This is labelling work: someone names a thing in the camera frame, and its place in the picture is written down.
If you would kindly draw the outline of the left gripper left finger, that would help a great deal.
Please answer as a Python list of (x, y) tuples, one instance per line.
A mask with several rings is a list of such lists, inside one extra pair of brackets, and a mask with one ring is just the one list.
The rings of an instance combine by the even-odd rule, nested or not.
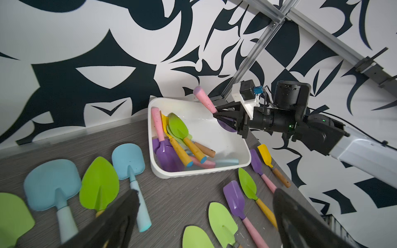
[(139, 211), (137, 190), (130, 189), (62, 248), (127, 248)]

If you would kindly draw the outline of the light blue toy shovel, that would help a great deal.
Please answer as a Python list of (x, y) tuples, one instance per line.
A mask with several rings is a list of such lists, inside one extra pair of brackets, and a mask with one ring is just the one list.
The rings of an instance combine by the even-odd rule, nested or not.
[(152, 222), (145, 199), (136, 179), (136, 175), (143, 173), (145, 170), (142, 150), (138, 145), (133, 143), (121, 144), (112, 152), (112, 163), (119, 180), (129, 179), (130, 188), (138, 191), (140, 206), (136, 217), (136, 223), (139, 232), (145, 232), (152, 226)]

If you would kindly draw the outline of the bright green shovel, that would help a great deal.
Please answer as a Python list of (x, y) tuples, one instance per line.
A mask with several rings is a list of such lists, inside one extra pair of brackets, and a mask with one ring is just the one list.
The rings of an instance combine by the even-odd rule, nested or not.
[(168, 118), (171, 132), (176, 137), (184, 141), (185, 145), (190, 149), (200, 163), (206, 162), (207, 156), (204, 155), (204, 153), (195, 144), (193, 144), (190, 138), (188, 138), (189, 130), (185, 123), (174, 113), (170, 113)]

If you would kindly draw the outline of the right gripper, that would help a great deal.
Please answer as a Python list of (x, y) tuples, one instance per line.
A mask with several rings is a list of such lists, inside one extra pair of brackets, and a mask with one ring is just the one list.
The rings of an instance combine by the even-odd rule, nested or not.
[(269, 130), (294, 134), (298, 125), (304, 123), (311, 85), (295, 81), (279, 81), (276, 84), (274, 101), (269, 106), (254, 108), (253, 120), (250, 120), (240, 102), (231, 102), (217, 106), (213, 117), (226, 123), (243, 138), (249, 129)]

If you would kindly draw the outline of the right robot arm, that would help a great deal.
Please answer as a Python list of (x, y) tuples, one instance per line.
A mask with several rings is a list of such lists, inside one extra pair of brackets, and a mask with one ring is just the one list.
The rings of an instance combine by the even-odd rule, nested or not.
[(352, 165), (380, 181), (397, 186), (397, 151), (323, 114), (306, 114), (311, 85), (279, 81), (269, 106), (253, 81), (235, 84), (233, 102), (217, 106), (213, 117), (246, 138), (250, 129), (282, 133), (309, 150)]

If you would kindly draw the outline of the purple pointed shovel pink handle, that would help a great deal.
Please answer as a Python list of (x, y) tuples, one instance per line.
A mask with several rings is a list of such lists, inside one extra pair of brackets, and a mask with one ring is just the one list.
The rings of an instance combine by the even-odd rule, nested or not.
[(253, 170), (260, 175), (266, 186), (269, 188), (269, 190), (274, 193), (277, 187), (274, 185), (274, 183), (263, 173), (262, 170), (262, 162), (256, 152), (255, 149), (250, 149), (250, 154), (251, 154), (251, 166)]

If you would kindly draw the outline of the purple round shovel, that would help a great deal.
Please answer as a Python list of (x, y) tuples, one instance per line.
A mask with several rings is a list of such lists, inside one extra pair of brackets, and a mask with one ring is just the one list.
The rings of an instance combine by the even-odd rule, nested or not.
[[(199, 100), (199, 102), (201, 102), (212, 114), (218, 112), (216, 107), (214, 106), (214, 104), (212, 103), (210, 98), (208, 97), (208, 95), (204, 92), (204, 90), (200, 86), (197, 86), (193, 90), (193, 94), (196, 96), (196, 98)], [(224, 123), (220, 120), (218, 120), (218, 123), (226, 131), (237, 132), (235, 129), (231, 128), (226, 123)]]

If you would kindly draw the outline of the green shovel orange handle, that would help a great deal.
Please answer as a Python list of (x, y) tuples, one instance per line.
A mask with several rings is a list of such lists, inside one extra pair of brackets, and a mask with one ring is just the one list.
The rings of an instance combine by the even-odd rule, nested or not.
[(1, 193), (1, 248), (14, 248), (18, 239), (35, 225), (24, 200), (10, 193)]

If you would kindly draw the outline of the light green shovel wooden handle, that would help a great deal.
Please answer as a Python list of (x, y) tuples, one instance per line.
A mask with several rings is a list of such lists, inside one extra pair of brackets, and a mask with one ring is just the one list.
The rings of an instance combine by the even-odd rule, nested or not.
[(227, 208), (218, 202), (211, 202), (208, 209), (210, 227), (223, 248), (242, 248), (236, 241), (238, 226)]

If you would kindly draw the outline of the yellow shovel wooden handle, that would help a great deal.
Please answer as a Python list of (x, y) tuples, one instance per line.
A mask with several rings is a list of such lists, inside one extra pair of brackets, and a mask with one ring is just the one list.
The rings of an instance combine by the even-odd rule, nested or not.
[(273, 158), (265, 144), (261, 144), (258, 147), (258, 151), (262, 156), (264, 163), (271, 169), (273, 174), (287, 187), (291, 186), (291, 183), (282, 175), (282, 173), (273, 166)]

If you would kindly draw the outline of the green pointed shovel yellow handle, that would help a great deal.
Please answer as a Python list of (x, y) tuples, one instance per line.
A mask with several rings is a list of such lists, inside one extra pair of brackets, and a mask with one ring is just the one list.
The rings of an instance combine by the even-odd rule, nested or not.
[(254, 200), (271, 224), (278, 229), (274, 213), (256, 196), (257, 187), (252, 177), (243, 168), (238, 169), (238, 177), (245, 196), (248, 199)]

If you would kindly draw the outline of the light blue round shovel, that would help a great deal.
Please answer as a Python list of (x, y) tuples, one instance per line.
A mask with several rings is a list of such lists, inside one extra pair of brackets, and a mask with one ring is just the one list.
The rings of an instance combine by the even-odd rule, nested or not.
[(78, 233), (67, 200), (80, 192), (82, 183), (76, 165), (67, 159), (57, 159), (34, 168), (24, 180), (28, 205), (35, 211), (57, 208), (61, 243)]

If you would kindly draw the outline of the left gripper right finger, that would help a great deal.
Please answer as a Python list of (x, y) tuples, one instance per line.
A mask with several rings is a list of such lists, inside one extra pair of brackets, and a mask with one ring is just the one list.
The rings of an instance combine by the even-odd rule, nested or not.
[(284, 248), (352, 247), (282, 189), (274, 192), (273, 208)]

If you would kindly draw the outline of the purple square shovel pink handle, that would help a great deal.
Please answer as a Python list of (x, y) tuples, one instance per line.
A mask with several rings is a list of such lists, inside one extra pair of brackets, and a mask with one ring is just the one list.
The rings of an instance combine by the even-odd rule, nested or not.
[(245, 199), (237, 181), (232, 180), (225, 185), (223, 187), (223, 193), (231, 213), (235, 216), (238, 216), (242, 220), (256, 246), (258, 248), (269, 248), (267, 243), (264, 241), (244, 213)]

